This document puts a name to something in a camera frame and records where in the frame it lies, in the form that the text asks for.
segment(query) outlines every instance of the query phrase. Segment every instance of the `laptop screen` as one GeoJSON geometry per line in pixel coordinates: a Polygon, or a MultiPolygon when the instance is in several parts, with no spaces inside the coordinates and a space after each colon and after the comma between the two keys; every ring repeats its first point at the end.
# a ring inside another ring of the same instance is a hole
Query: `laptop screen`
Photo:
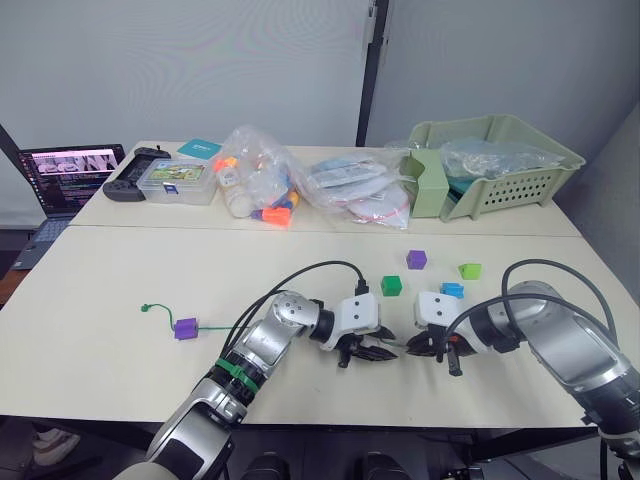
{"type": "Polygon", "coordinates": [[[20,162],[46,215],[80,211],[124,158],[122,145],[21,150],[20,162]]]}

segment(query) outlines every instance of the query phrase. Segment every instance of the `green band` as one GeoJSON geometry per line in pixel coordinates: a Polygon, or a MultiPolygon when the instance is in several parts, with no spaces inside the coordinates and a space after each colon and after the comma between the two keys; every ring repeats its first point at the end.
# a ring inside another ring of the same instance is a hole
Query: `green band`
{"type": "Polygon", "coordinates": [[[249,378],[242,367],[229,363],[223,358],[219,358],[218,360],[216,360],[216,366],[229,372],[229,375],[231,375],[233,378],[237,378],[238,380],[240,380],[253,393],[258,393],[258,390],[260,390],[260,387],[258,387],[256,382],[249,378]]]}

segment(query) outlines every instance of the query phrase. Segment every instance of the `laptop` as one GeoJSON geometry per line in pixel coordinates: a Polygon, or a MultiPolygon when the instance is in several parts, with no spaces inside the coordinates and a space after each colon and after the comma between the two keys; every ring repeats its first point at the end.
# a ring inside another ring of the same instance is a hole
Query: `laptop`
{"type": "Polygon", "coordinates": [[[19,161],[47,219],[11,267],[30,270],[124,158],[122,145],[20,150],[19,161]]]}

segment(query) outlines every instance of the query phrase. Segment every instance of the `small cube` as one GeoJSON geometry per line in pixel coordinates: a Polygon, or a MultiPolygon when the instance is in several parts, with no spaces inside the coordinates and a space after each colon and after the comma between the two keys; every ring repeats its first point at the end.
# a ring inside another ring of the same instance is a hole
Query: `small cube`
{"type": "Polygon", "coordinates": [[[464,298],[464,287],[459,283],[445,282],[440,285],[440,293],[456,298],[464,298]]]}
{"type": "Polygon", "coordinates": [[[407,267],[409,270],[422,270],[427,264],[427,254],[424,250],[409,250],[407,267]]]}
{"type": "Polygon", "coordinates": [[[482,264],[480,263],[465,263],[458,267],[460,275],[465,280],[477,280],[482,273],[482,264]]]}
{"type": "Polygon", "coordinates": [[[176,322],[174,337],[178,340],[188,340],[198,337],[198,322],[195,318],[183,318],[176,322]]]}
{"type": "Polygon", "coordinates": [[[397,297],[402,291],[402,282],[397,275],[387,275],[382,277],[380,287],[382,287],[382,295],[385,297],[397,297]]]}

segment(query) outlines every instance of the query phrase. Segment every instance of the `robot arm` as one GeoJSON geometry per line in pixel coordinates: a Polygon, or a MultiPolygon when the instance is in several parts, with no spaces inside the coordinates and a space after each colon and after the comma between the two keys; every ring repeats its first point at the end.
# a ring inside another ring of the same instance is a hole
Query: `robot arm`
{"type": "MultiPolygon", "coordinates": [[[[515,285],[509,295],[560,295],[543,282],[515,285]]],[[[640,375],[599,324],[549,300],[510,302],[517,331],[507,320],[503,302],[466,317],[450,335],[452,321],[463,314],[455,297],[421,292],[416,325],[424,332],[408,342],[408,353],[435,356],[446,342],[449,372],[462,375],[459,357],[511,351],[527,341],[533,355],[585,409],[585,424],[595,423],[601,437],[624,459],[640,459],[640,375]]]]}
{"type": "MultiPolygon", "coordinates": [[[[341,366],[346,367],[351,354],[369,360],[395,358],[382,348],[361,345],[364,334],[391,335],[380,325],[373,294],[345,299],[332,312],[324,310],[321,302],[282,292],[273,299],[265,318],[223,353],[160,428],[147,451],[147,462],[164,467],[179,480],[217,478],[233,451],[231,428],[242,422],[291,341],[304,331],[323,350],[349,345],[348,351],[340,352],[341,366]]],[[[127,472],[118,479],[140,478],[127,472]]]]}

